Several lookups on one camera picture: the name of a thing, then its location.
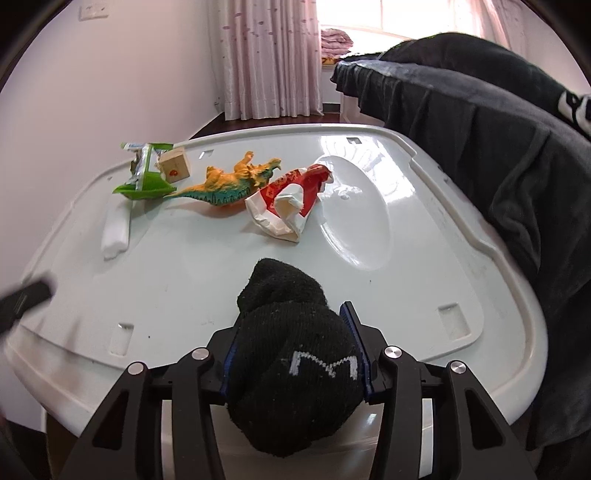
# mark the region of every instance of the black sock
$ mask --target black sock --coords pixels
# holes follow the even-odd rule
[[[316,280],[265,258],[238,297],[228,411],[262,452],[288,456],[332,435],[363,399],[361,358]]]

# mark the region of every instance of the wooden block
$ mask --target wooden block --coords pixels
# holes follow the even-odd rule
[[[186,179],[191,175],[184,147],[178,147],[160,155],[158,168],[166,175],[166,181],[169,183]]]

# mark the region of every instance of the white plastic table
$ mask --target white plastic table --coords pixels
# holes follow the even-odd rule
[[[334,182],[320,194],[299,244],[266,236],[243,206],[191,199],[136,202],[127,252],[105,261],[100,240],[112,189],[129,164],[94,179],[72,201],[25,277],[50,271],[57,291],[6,343],[37,400],[80,434],[131,362],[176,362],[234,323],[236,297],[255,263],[301,268],[338,312],[353,302],[366,325],[421,361],[467,363],[511,423],[532,402],[547,356],[535,295],[499,236],[438,165],[406,137],[363,125],[289,125],[184,142],[191,177],[212,164],[231,171],[282,159],[282,171],[324,163]],[[424,401],[421,474],[431,470],[432,413]],[[163,456],[171,477],[170,405]],[[381,407],[361,404],[332,437],[289,458],[254,450],[224,407],[212,407],[232,479],[366,479]]]

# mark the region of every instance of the metal screw cap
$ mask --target metal screw cap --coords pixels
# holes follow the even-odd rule
[[[387,346],[384,349],[384,353],[390,358],[399,358],[402,356],[402,350],[397,346]]]
[[[193,350],[193,353],[191,353],[191,356],[195,360],[205,360],[209,356],[209,350],[206,348],[196,348]]]
[[[141,372],[144,371],[144,366],[141,363],[136,362],[134,364],[131,364],[127,368],[127,371],[130,375],[139,375]]]
[[[454,360],[450,365],[450,368],[457,374],[462,374],[466,371],[466,365],[464,365],[462,362],[459,362],[458,360]]]

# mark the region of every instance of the red and white paper bag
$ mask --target red and white paper bag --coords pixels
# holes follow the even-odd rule
[[[246,208],[269,235],[298,242],[325,183],[332,183],[332,174],[324,165],[291,170],[248,197]]]

